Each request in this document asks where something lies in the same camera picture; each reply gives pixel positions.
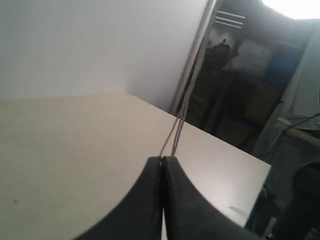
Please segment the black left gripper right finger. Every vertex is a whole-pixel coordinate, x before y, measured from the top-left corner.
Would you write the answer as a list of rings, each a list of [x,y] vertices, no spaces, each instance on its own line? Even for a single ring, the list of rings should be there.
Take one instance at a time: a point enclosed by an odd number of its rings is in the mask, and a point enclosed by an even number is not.
[[[190,181],[178,159],[162,158],[162,206],[168,240],[258,240],[211,203]]]

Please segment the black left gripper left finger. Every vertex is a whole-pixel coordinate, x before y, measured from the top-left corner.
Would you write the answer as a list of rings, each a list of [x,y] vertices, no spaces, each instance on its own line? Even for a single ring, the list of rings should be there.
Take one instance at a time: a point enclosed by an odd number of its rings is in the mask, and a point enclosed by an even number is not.
[[[160,240],[163,220],[161,183],[161,158],[150,157],[120,203],[77,239]]]

